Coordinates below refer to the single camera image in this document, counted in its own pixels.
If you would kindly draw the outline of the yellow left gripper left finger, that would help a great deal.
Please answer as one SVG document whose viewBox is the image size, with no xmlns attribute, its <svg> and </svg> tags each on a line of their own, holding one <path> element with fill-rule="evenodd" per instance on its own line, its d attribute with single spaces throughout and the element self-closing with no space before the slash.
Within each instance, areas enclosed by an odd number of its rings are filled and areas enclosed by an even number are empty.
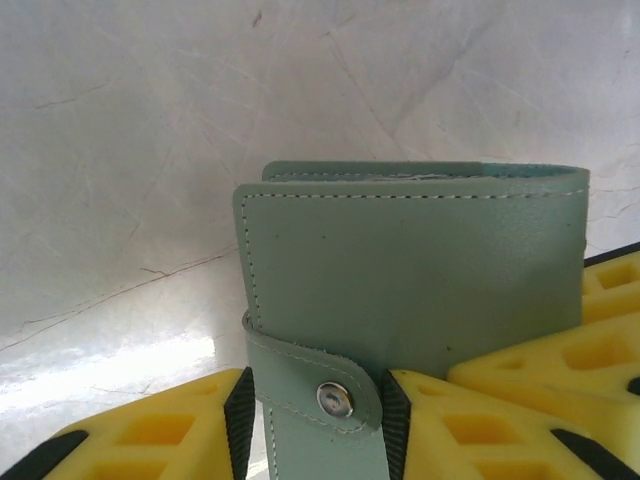
<svg viewBox="0 0 640 480">
<path fill-rule="evenodd" d="M 229 369 L 63 428 L 33 452 L 32 479 L 243 479 L 253 372 Z"/>
</svg>

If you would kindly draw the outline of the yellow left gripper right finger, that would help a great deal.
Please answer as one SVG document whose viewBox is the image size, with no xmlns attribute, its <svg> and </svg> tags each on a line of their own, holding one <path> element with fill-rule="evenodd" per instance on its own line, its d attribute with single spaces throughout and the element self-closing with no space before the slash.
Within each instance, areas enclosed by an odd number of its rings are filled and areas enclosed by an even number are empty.
<svg viewBox="0 0 640 480">
<path fill-rule="evenodd" d="M 420 373 L 385 371 L 382 432 L 392 479 L 632 479 L 583 428 Z"/>
</svg>

